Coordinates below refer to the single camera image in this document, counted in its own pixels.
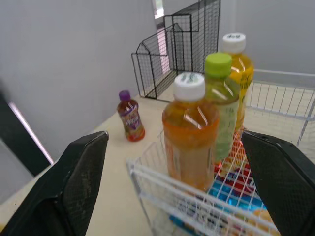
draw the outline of plastic bottle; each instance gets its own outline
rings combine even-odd
[[[240,86],[229,77],[231,64],[232,57],[224,53],[210,54],[205,60],[205,98],[216,105],[220,114],[216,165],[228,157],[232,149],[239,106]]]
[[[240,84],[240,105],[237,112],[235,131],[240,130],[244,123],[246,93],[252,83],[254,67],[251,59],[243,54],[246,37],[242,33],[230,33],[223,37],[222,49],[232,56],[232,72],[230,77]]]
[[[145,129],[138,113],[139,104],[131,99],[128,90],[121,91],[119,98],[121,102],[118,104],[117,111],[122,119],[126,138],[132,142],[143,139]]]
[[[204,77],[182,73],[174,81],[175,101],[162,114],[169,174],[202,191],[214,179],[213,146],[219,123],[218,111],[204,95]]]

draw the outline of bottle label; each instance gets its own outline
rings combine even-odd
[[[144,132],[137,105],[135,105],[132,110],[122,114],[121,119],[124,124],[125,132],[131,139],[138,138]]]
[[[252,77],[253,77],[253,70],[252,69],[245,70],[242,73],[241,82],[240,82],[240,87],[241,87],[240,102],[242,104],[245,103],[245,96],[246,96],[248,87],[252,83]]]
[[[165,151],[168,171],[172,177],[193,186],[201,185],[202,178],[213,178],[214,164],[211,147],[181,149],[165,137]]]
[[[228,154],[232,149],[238,106],[239,101],[218,106],[220,120],[216,141],[216,162],[228,157]]]

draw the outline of black wire rack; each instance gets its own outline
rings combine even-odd
[[[140,96],[159,97],[182,72],[204,73],[204,60],[218,51],[221,0],[200,0],[164,16],[165,28],[131,54]]]

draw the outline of beige table surface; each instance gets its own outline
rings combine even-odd
[[[94,132],[107,130],[107,145],[102,181],[87,236],[147,236],[150,228],[129,179],[126,160],[141,155],[144,148],[157,139],[161,131],[161,115],[167,103],[137,97],[139,113],[146,129],[143,140],[132,143],[124,136],[117,113]],[[0,205],[0,224],[6,224],[39,177]]]

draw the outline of wire mesh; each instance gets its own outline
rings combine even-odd
[[[315,91],[255,82],[248,91],[245,128],[297,145],[315,162]],[[279,235],[255,188],[240,137],[234,136],[230,155],[216,166],[208,193],[169,177],[164,135],[134,162],[139,197],[175,218],[195,235]],[[152,221],[152,227],[163,226]],[[171,223],[164,235],[185,235]]]
[[[179,73],[203,73],[205,57],[218,50],[219,19],[220,0],[201,0],[165,16],[165,28],[131,54],[139,94],[161,100]]]

